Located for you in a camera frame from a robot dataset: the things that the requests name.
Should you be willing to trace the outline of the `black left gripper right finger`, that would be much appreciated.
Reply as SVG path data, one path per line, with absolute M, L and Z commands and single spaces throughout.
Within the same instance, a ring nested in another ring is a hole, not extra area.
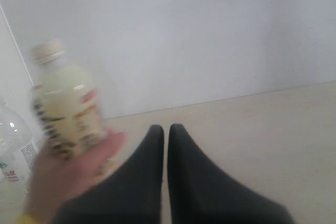
M 293 223 L 281 204 L 222 171 L 181 124 L 173 124 L 167 150 L 172 223 Z

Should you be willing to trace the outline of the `person's bare hand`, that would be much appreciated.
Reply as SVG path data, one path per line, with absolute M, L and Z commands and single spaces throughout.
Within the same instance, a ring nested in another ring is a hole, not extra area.
M 106 139 L 67 161 L 45 145 L 34 162 L 24 214 L 38 223 L 49 223 L 62 204 L 94 186 L 99 167 L 116 155 L 123 142 L 124 133 L 110 130 Z

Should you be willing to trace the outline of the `yellow sleeve forearm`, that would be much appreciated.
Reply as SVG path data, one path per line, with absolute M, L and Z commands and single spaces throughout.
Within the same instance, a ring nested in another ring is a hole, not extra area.
M 38 220 L 31 215 L 21 215 L 16 218 L 14 224 L 49 224 L 49 221 Z

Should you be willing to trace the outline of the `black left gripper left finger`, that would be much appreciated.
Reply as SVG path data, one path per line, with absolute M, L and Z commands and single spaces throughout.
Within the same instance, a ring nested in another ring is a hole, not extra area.
M 161 223 L 164 132 L 150 126 L 133 154 L 107 179 L 64 204 L 53 223 Z

